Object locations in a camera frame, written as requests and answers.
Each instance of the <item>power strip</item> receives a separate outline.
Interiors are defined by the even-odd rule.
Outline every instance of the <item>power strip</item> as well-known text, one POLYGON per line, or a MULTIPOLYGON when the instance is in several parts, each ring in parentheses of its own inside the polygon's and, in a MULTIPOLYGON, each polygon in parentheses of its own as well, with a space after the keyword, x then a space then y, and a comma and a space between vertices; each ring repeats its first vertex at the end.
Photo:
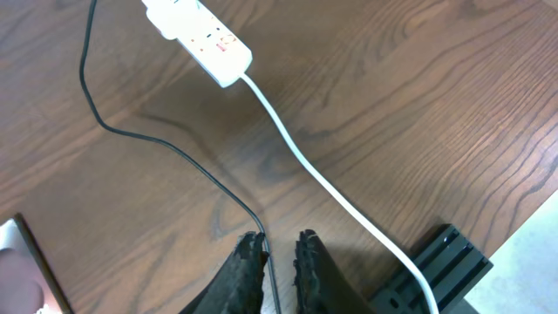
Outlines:
POLYGON ((143 0, 147 17, 168 40, 178 40, 225 88, 252 63, 252 51, 196 0, 143 0))

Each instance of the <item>extension cord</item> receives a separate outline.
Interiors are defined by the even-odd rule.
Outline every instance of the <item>extension cord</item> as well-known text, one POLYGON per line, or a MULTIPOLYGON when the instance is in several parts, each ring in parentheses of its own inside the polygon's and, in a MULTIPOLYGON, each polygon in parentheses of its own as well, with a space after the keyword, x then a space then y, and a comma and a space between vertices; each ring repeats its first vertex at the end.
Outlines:
POLYGON ((197 0, 142 0, 147 17, 169 40, 178 40, 221 87, 243 79, 262 102, 279 133, 303 167, 366 230, 375 236, 413 274, 423 290, 432 314, 438 305, 432 289, 419 268, 384 233, 348 202, 304 157, 279 116, 257 85, 244 73, 252 62, 252 52, 213 13, 197 0))

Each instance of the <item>black cable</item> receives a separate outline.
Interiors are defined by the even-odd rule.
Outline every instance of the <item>black cable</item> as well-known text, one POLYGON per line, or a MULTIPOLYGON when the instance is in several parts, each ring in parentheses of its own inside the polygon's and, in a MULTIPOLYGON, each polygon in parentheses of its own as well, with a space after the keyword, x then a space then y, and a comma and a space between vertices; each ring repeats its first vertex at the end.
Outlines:
MULTIPOLYGON (((190 157, 188 154, 184 153, 178 147, 176 147, 175 145, 167 142, 166 140, 154 138, 154 137, 147 136, 147 135, 144 135, 144 134, 128 132, 128 131, 124 131, 124 130, 114 128, 112 126, 108 126, 103 121, 103 119, 99 115, 99 112, 97 111, 97 107, 93 103, 93 98, 91 97, 91 94, 89 93, 89 89, 87 89, 87 84, 85 82, 85 61, 87 60, 87 51, 89 50, 89 39, 90 39, 90 36, 91 36, 91 29, 92 29, 92 25, 93 25, 93 15, 95 14, 96 5, 97 5, 97 0, 91 0, 91 4, 89 6, 89 15, 87 17, 87 26, 85 27, 84 48, 83 48, 83 51, 81 52, 81 59, 79 61, 79 82, 81 83, 81 88, 84 90, 84 94, 85 94, 85 98, 87 99, 87 103, 89 104, 89 107, 91 108, 91 111, 93 112, 93 115, 95 116, 95 119, 97 120, 97 122, 107 131, 110 131, 110 132, 113 132, 113 133, 116 133, 116 134, 119 134, 119 135, 128 136, 128 137, 135 138, 135 139, 151 141, 153 143, 161 144, 164 147, 170 148, 175 153, 180 155, 182 158, 184 158, 185 160, 188 160, 194 167, 196 167, 205 176, 207 176, 207 178, 209 180, 211 180, 217 187, 219 187, 223 192, 225 192, 226 195, 230 196, 230 198, 232 198, 234 201, 236 201, 236 203, 238 205, 240 205, 242 208, 244 208, 244 210, 246 210, 246 212, 250 215, 250 217, 252 217, 255 224, 258 226, 258 229, 260 230, 260 232, 265 234, 265 229, 262 225, 262 222, 260 221, 258 216, 252 211, 252 209, 250 209, 243 201, 241 201, 241 199, 238 198, 238 196, 236 196, 233 192, 231 192, 227 187, 225 187, 217 179, 215 179, 213 177, 213 175, 211 175, 204 167, 202 167, 199 163, 197 163, 194 159, 192 159, 192 157, 190 157)), ((274 267, 273 267, 273 259, 271 258, 271 246, 269 245, 268 237, 264 238, 263 247, 269 252, 269 258, 268 258, 269 281, 271 282, 271 291, 272 291, 273 300, 274 300, 275 306, 276 306, 276 313, 281 314, 281 306, 279 305, 279 293, 277 291, 276 273, 275 273, 274 267)))

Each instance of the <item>wood grain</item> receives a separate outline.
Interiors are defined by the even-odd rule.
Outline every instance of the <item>wood grain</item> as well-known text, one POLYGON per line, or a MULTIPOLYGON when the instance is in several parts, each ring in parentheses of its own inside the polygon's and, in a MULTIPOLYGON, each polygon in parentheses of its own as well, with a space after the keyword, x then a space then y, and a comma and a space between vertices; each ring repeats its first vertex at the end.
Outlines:
MULTIPOLYGON (((205 3, 309 159, 403 247, 451 222, 490 255, 558 188, 558 12, 543 2, 205 3)), ((175 313, 255 225, 179 156, 96 126, 78 85, 87 6, 0 3, 0 214, 24 214, 77 313, 175 313)), ((260 215, 286 313, 303 229, 364 293, 397 266, 250 90, 220 89, 141 1, 99 2, 86 78, 109 124, 184 148, 260 215)))

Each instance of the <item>tabletop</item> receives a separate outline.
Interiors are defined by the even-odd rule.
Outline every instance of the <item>tabletop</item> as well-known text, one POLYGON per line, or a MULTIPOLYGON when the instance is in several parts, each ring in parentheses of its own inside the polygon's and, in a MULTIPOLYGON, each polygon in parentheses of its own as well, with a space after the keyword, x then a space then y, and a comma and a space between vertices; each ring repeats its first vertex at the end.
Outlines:
MULTIPOLYGON (((491 255, 558 188, 558 12, 539 0, 207 0, 309 160, 410 251, 450 222, 491 255)), ((77 313, 176 313, 256 226, 170 150, 101 129, 78 82, 86 0, 0 3, 0 215, 19 212, 77 313)), ((302 169, 242 82, 221 89, 100 0, 101 115, 191 154, 261 218, 283 311, 314 229, 370 294, 396 259, 302 169)), ((264 313, 274 312, 264 281, 264 313)))

